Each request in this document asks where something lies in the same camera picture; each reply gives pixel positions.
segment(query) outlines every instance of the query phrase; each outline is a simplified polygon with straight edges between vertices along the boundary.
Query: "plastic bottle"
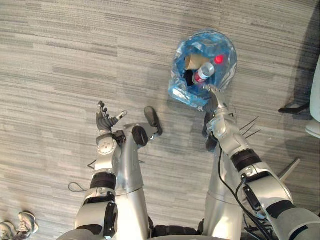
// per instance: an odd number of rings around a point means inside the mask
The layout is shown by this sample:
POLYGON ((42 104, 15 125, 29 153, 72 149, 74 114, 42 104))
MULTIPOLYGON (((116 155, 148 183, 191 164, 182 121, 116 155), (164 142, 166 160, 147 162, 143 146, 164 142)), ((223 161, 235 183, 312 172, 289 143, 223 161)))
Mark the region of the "plastic bottle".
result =
POLYGON ((194 73, 194 75, 192 76, 192 82, 194 84, 201 84, 209 77, 211 77, 214 73, 215 66, 210 62, 206 62, 198 69, 198 71, 194 73))

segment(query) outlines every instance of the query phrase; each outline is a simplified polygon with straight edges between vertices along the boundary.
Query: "plastic bag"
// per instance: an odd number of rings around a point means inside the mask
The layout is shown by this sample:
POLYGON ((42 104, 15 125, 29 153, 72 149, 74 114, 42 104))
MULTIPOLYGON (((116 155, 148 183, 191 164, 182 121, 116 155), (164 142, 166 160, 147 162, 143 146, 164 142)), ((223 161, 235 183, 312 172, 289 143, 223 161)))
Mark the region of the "plastic bag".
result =
POLYGON ((234 77, 236 68, 237 53, 225 35, 208 28, 198 31, 178 45, 173 58, 169 95, 191 107, 202 107, 210 98, 204 85, 213 84, 224 91, 234 77), (202 84, 188 86, 184 78, 185 57, 190 54, 201 54, 214 64, 215 73, 202 84), (216 64, 215 57, 221 55, 223 62, 216 64))

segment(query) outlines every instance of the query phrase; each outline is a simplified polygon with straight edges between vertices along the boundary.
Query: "floor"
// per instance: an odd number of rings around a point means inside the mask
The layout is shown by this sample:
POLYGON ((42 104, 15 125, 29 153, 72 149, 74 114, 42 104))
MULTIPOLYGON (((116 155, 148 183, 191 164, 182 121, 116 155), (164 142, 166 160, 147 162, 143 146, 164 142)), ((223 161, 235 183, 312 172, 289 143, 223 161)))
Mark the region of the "floor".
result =
POLYGON ((295 204, 320 211, 320 140, 304 128, 320 52, 318 0, 0 0, 0 221, 33 212, 33 240, 73 228, 96 157, 96 104, 123 123, 154 106, 163 136, 140 151, 148 212, 155 224, 196 228, 212 170, 204 114, 168 96, 179 41, 210 27, 235 45, 238 70, 226 94, 238 124, 259 118, 249 138, 287 179, 295 204))

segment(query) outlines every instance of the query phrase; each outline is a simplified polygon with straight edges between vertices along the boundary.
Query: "wire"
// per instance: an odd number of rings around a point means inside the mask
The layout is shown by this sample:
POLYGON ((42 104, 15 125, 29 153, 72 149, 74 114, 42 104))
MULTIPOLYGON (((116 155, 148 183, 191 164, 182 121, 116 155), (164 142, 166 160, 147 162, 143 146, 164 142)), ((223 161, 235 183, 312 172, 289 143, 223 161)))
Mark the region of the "wire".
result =
POLYGON ((240 130, 244 129, 245 127, 249 126, 250 124, 252 124, 255 120, 257 120, 259 118, 259 116, 257 116, 255 119, 253 119, 251 122, 249 122, 247 125, 243 126, 242 128, 240 128, 240 130))
POLYGON ((97 159, 94 160, 92 163, 88 164, 87 167, 94 170, 95 168, 92 166, 92 164, 94 164, 96 161, 97 161, 97 159))
POLYGON ((219 160, 218 160, 218 175, 219 178, 221 180, 221 182, 230 190, 230 192, 232 193, 232 195, 234 196, 235 200, 237 201, 237 203, 239 204, 239 206, 242 208, 242 210, 245 212, 245 214, 254 222, 254 224, 257 226, 257 228, 260 230, 260 232, 263 234, 263 236, 267 239, 267 240, 274 240, 274 238, 272 236, 270 236, 269 232, 267 231, 267 229, 255 218, 255 216, 253 216, 244 206, 243 204, 240 202, 239 198, 238 198, 238 192, 240 187, 246 182, 246 178, 242 177, 241 178, 241 183, 238 185, 238 187, 236 188, 236 193, 231 189, 231 187, 222 179, 221 177, 221 157, 222 157, 222 148, 220 147, 220 155, 219 155, 219 160))
MULTIPOLYGON (((94 164, 96 161, 97 161, 97 159, 94 160, 93 162, 89 163, 89 164, 87 165, 87 167, 94 170, 95 168, 92 166, 92 164, 94 164)), ((82 187, 79 183, 77 183, 77 182, 75 182, 75 181, 72 181, 72 182, 69 183, 68 189, 69 189, 69 191, 71 191, 71 192, 73 192, 73 193, 82 193, 82 192, 86 192, 86 191, 87 191, 87 189, 85 189, 85 188, 82 187), (76 185, 77 188, 79 188, 80 190, 75 190, 74 188, 72 188, 72 185, 76 185)))
POLYGON ((261 129, 259 129, 258 131, 255 131, 254 133, 252 133, 252 134, 250 134, 249 136, 247 136, 246 139, 250 138, 251 136, 257 134, 257 133, 260 132, 260 131, 261 131, 261 129))
POLYGON ((255 125, 256 125, 255 123, 252 124, 252 126, 249 127, 249 129, 247 131, 245 131, 244 134, 242 134, 242 136, 244 136, 247 132, 249 132, 255 125))
POLYGON ((71 192, 73 192, 73 193, 82 193, 82 192, 86 192, 86 191, 87 191, 87 190, 84 189, 79 183, 77 183, 77 182, 75 182, 75 181, 72 181, 72 182, 69 183, 68 189, 69 189, 71 192), (77 187, 80 188, 80 190, 74 190, 74 189, 71 187, 73 184, 74 184, 74 185, 77 185, 77 187))

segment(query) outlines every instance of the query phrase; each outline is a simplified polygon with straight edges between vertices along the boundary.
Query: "sneaker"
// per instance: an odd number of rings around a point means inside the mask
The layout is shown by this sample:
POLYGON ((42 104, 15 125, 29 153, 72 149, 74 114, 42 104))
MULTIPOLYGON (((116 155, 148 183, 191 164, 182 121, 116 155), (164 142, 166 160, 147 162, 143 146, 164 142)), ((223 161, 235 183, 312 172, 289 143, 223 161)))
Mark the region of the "sneaker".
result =
POLYGON ((39 226, 36 223, 36 217, 32 213, 26 211, 20 212, 19 220, 19 235, 22 234, 28 238, 31 234, 34 234, 39 230, 39 226))
POLYGON ((8 221, 0 223, 0 240, 10 240, 13 236, 17 234, 17 231, 15 229, 15 226, 8 221))

